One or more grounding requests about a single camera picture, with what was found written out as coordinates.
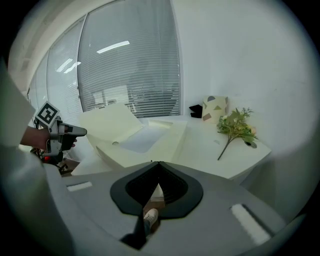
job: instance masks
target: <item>artificial plant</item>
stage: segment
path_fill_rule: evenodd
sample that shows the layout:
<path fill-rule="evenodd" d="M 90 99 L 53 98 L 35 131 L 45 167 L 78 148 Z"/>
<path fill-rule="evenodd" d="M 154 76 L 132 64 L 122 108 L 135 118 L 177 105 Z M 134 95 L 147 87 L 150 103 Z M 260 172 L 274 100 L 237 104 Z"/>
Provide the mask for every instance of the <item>artificial plant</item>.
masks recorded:
<path fill-rule="evenodd" d="M 234 139 L 242 138 L 246 143 L 253 143 L 254 139 L 257 139 L 256 130 L 246 123 L 246 118 L 249 118 L 251 113 L 253 111 L 250 108 L 244 107 L 242 111 L 238 111 L 236 108 L 229 116 L 225 115 L 219 118 L 219 122 L 216 125 L 218 133 L 227 134 L 228 141 L 218 160 Z"/>

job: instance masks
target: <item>white wall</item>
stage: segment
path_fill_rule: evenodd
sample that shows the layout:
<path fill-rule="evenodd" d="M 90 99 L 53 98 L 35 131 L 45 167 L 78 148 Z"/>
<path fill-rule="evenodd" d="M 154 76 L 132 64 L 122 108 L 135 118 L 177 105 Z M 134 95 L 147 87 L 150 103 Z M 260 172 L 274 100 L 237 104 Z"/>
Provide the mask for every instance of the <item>white wall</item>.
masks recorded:
<path fill-rule="evenodd" d="M 75 0 L 48 25 L 33 52 L 29 82 L 52 43 L 73 22 L 109 0 Z M 248 189 L 287 221 L 312 194 L 319 172 L 313 136 L 319 121 L 319 59 L 299 23 L 279 3 L 172 0 L 177 23 L 184 113 L 205 95 L 250 107 L 250 124 L 272 154 Z"/>

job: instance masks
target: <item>hand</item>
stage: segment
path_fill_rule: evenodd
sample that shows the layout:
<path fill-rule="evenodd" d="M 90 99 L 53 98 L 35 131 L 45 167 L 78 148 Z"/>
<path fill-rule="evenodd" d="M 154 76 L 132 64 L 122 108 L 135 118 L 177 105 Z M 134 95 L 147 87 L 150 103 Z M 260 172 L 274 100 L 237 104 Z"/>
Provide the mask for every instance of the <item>hand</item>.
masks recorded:
<path fill-rule="evenodd" d="M 24 132 L 20 144 L 25 146 L 31 146 L 37 149 L 46 150 L 47 149 L 47 140 L 50 139 L 50 133 L 47 128 L 36 129 L 28 126 Z"/>

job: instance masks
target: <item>gray surface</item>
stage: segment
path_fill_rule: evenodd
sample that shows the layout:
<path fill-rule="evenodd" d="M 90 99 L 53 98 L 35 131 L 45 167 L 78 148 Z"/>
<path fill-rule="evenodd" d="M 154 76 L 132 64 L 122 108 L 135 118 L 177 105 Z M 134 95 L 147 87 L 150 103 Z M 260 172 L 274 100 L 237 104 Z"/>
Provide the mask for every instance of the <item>gray surface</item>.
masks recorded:
<path fill-rule="evenodd" d="M 73 192 L 69 192 L 63 184 L 62 178 L 55 166 L 45 164 L 45 171 L 55 206 L 72 235 L 75 255 L 131 256 L 141 254 L 137 250 L 114 239 L 107 231 L 92 221 L 90 216 L 86 214 L 87 212 L 83 211 L 84 204 L 81 203 L 79 205 L 70 197 Z"/>
<path fill-rule="evenodd" d="M 180 165 L 169 165 L 196 178 L 203 187 L 203 198 L 187 217 L 162 220 L 156 233 L 141 249 L 143 252 L 166 256 L 213 253 L 225 256 L 254 248 L 254 243 L 229 210 L 234 204 L 246 205 L 274 234 L 285 226 L 276 212 L 234 182 Z M 133 231 L 137 218 L 118 210 L 110 197 L 110 187 L 136 169 L 133 166 L 125 171 L 71 176 L 63 181 L 66 185 L 92 183 L 92 187 L 69 194 L 88 217 L 119 239 Z"/>

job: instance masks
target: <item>white sneaker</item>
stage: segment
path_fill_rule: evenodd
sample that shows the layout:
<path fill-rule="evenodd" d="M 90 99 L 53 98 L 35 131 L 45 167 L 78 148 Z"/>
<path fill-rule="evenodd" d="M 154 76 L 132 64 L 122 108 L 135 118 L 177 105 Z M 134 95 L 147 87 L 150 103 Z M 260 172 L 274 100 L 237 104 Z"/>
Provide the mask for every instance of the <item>white sneaker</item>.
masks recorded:
<path fill-rule="evenodd" d="M 155 224 L 159 216 L 158 210 L 152 208 L 149 210 L 146 215 L 144 216 L 143 220 L 149 221 L 150 222 L 150 227 Z"/>

